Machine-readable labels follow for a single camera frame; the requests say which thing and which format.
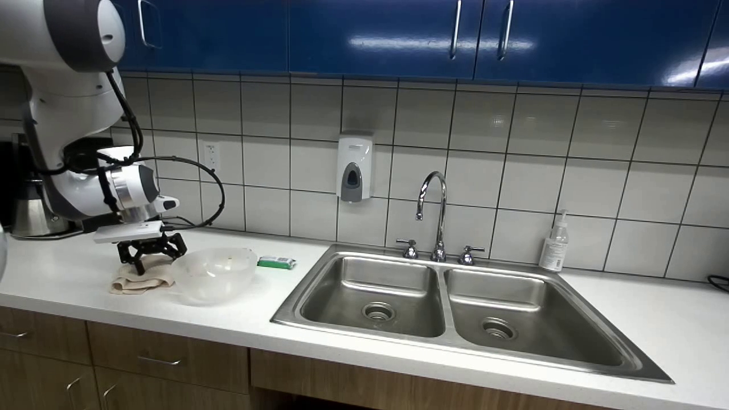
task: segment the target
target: robotic arm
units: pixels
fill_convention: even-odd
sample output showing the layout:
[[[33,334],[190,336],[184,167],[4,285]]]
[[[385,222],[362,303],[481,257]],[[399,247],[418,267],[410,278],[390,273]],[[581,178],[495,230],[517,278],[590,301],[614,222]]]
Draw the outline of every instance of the robotic arm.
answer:
[[[80,171],[63,160],[67,143],[130,113],[113,69],[126,47],[113,4],[0,0],[0,38],[0,61],[21,66],[31,87],[25,131],[42,171],[48,205],[75,220],[116,214],[118,226],[99,227],[97,242],[116,242],[121,260],[137,260],[137,271],[144,271],[140,247],[184,252],[180,234],[171,242],[162,220],[148,220],[177,200],[160,195],[153,171],[135,162],[140,143],[97,150],[95,168]]]

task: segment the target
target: wall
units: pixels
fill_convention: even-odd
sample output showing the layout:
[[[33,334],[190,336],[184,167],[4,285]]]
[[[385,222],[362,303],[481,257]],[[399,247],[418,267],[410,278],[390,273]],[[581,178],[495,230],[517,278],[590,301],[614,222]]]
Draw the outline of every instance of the wall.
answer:
[[[4,134],[14,81],[0,77]],[[566,209],[566,267],[677,279],[729,269],[729,96],[204,74],[126,74],[126,87],[148,153],[224,146],[218,227],[365,246],[415,236],[430,251],[439,191],[430,186],[424,220],[415,198],[438,168],[448,252],[468,244],[532,265]],[[375,140],[362,205],[335,198],[339,131]],[[127,129],[112,137],[127,140]],[[160,162],[156,173],[184,217],[214,209],[198,171]]]

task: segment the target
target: white countertop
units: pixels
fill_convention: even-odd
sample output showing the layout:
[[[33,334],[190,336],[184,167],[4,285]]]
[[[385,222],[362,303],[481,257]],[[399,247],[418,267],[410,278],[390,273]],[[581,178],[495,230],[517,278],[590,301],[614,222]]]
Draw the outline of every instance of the white countertop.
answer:
[[[113,293],[116,247],[90,236],[9,238],[0,304],[606,408],[729,408],[729,320],[722,317],[729,296],[704,285],[563,273],[675,380],[663,384],[271,324],[325,244],[231,232],[184,232],[184,242],[190,251],[241,246],[257,254],[286,254],[299,267],[257,269],[238,299],[193,307],[180,303],[173,290]]]

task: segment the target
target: double sink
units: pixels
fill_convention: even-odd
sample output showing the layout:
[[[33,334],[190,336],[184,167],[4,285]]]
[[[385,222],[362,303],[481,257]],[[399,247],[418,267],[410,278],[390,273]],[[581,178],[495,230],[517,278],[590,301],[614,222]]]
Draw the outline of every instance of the double sink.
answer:
[[[276,324],[669,383],[553,273],[331,247]]]

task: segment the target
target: clear bottle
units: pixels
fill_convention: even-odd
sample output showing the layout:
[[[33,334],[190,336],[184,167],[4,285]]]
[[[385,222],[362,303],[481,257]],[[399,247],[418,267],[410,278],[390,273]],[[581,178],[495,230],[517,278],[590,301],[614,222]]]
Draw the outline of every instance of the clear bottle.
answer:
[[[547,271],[563,271],[564,257],[566,257],[566,212],[560,212],[544,236],[542,254],[539,254],[539,269]]]

